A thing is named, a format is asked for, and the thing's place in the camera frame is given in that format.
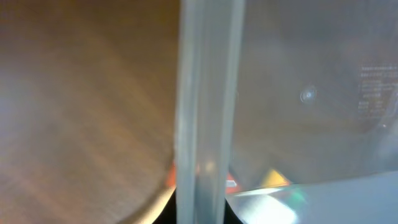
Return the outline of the clear plastic storage container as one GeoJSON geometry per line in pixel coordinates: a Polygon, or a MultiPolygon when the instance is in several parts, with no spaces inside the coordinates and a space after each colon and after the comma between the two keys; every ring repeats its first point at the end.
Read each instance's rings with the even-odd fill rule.
{"type": "Polygon", "coordinates": [[[396,1],[182,1],[180,12],[178,223],[397,222],[396,1]],[[270,169],[307,202],[261,187],[270,169]]]}

